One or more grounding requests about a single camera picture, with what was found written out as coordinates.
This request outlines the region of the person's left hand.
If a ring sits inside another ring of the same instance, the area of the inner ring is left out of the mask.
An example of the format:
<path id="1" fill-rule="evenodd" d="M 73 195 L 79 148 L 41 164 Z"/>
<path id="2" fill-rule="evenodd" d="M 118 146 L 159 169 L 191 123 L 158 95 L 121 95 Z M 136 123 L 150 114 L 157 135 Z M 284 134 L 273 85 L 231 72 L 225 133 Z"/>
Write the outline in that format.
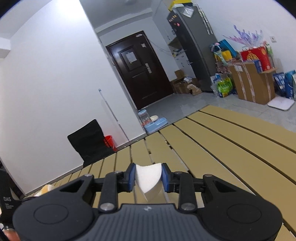
<path id="1" fill-rule="evenodd" d="M 9 241 L 20 241 L 19 235 L 13 228 L 4 229 L 3 232 Z"/>

